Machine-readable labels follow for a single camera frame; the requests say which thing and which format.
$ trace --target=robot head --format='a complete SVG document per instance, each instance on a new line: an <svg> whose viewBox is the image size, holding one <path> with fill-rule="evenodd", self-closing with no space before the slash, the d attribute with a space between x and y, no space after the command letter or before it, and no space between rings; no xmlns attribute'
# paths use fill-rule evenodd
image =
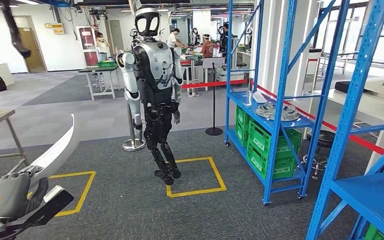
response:
<svg viewBox="0 0 384 240"><path fill-rule="evenodd" d="M141 7L134 17L136 29L142 37L154 37L158 35L160 26L160 14L153 7Z"/></svg>

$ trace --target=black stanchion base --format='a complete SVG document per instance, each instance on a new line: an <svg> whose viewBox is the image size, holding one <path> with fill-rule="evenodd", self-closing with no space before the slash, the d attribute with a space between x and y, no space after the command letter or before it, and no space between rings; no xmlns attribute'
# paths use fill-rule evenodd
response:
<svg viewBox="0 0 384 240"><path fill-rule="evenodd" d="M210 127L205 130L205 133L210 136L218 136L223 134L223 130L218 127Z"/></svg>

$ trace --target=yellow tape square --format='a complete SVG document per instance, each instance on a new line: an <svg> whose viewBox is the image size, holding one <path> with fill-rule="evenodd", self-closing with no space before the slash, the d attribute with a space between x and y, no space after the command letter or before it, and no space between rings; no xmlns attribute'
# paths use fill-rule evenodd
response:
<svg viewBox="0 0 384 240"><path fill-rule="evenodd" d="M82 172L74 172L74 173L67 173L67 174L61 174L61 175L53 175L50 176L49 179L60 179L60 178L66 178L66 177L75 177L75 176L81 176L81 175L90 175L89 179L87 180L86 186L84 187L84 190L77 202L77 205L75 206L74 210L67 210L67 211L60 211L58 212L55 217L61 217L61 216L67 216L71 214L75 214L80 212L80 209L82 209L83 202L86 199L86 195L88 195L89 189L91 188L92 181L94 180L96 172L95 171L82 171Z"/></svg>
<svg viewBox="0 0 384 240"><path fill-rule="evenodd" d="M182 160L177 160L176 163L187 163L187 162L200 161L200 160L208 160L209 161L209 164L211 165L211 168L215 173L215 177L217 178L217 181L218 181L218 184L220 184L220 187L208 188L208 189L203 189L203 190L194 190L194 191L172 193L172 187L170 185L166 185L165 190L167 192L167 197L177 198L177 197L184 197L184 196L196 195L196 194L215 193L215 192L221 192L221 191L226 190L225 183L223 182L223 179L219 173L219 170L217 170L216 164L214 163L214 159L212 156L182 159Z"/></svg>

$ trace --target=robot leg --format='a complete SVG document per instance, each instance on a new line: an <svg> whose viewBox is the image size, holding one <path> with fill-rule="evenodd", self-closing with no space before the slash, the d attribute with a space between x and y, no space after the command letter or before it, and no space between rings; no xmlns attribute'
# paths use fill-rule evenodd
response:
<svg viewBox="0 0 384 240"><path fill-rule="evenodd" d="M161 150L164 154L167 162L170 164L170 172L173 178L178 179L182 175L178 169L178 166L175 162L175 157L173 156L172 150L170 149L169 144L167 143L167 135L172 129L172 113L167 112L165 114L164 120L162 122L162 131L161 131Z"/></svg>
<svg viewBox="0 0 384 240"><path fill-rule="evenodd" d="M155 138L154 134L150 131L148 124L146 125L146 129L145 129L145 132L143 133L143 136L145 137L146 145L148 149L151 150L153 159L159 168L159 170L156 170L154 172L154 175L162 179L166 185L172 185L175 182L175 180L170 176L170 172L168 168L170 166L167 163L165 163L160 150L158 150L157 139Z"/></svg>

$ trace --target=red barrier rope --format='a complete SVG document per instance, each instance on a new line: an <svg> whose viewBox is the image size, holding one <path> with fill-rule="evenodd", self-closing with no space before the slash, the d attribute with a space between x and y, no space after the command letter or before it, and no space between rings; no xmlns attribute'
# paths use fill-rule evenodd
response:
<svg viewBox="0 0 384 240"><path fill-rule="evenodd" d="M262 87L262 86L260 86L260 85L257 85L257 88L260 89L260 90L262 90L264 93L266 93L267 95L269 95L269 96L271 96L271 97L274 97L274 98L277 98L277 97L278 97L278 96L276 96L274 93L270 92L269 90L265 89L264 87ZM286 101L286 100L284 100L283 103L288 104L288 105L293 105L293 104L289 103L289 102ZM301 108L299 108L299 107L297 107L297 106L295 106L295 108L296 108L299 112L301 112L303 115L305 115L305 116L307 116L307 117L309 117L309 118L311 118L311 119L313 119L313 120L316 119L316 117L315 117L314 115L311 115L310 113L308 113L308 112L302 110ZM336 126L334 126L333 124L330 124L330 123L328 123L328 122L326 122L326 121L322 121L322 124L325 125L326 127L330 128L330 129L334 130L334 131L337 130L337 127L336 127ZM363 146L363 147L365 147L365 148L367 148L367 149L373 151L373 152L376 152L376 153L378 153L378 154L380 154L380 155L384 154L384 149L383 149L382 147L377 146L376 144L373 144L373 143L371 143L371 142L369 142L369 141L367 141L367 140L364 140L364 139L362 139L361 137L358 137L358 136L356 136L356 135L350 135L350 136L349 136L349 139L352 140L353 142L356 142L356 143L358 143L359 145L361 145L361 146Z"/></svg>
<svg viewBox="0 0 384 240"><path fill-rule="evenodd" d="M240 80L231 80L231 85L236 84L247 84L247 79L240 79ZM189 88L204 88L204 87L217 87L217 86L226 86L227 82L225 81L216 81L216 82L208 82L208 83L190 83L190 84L183 84L181 86L182 89L189 89Z"/></svg>

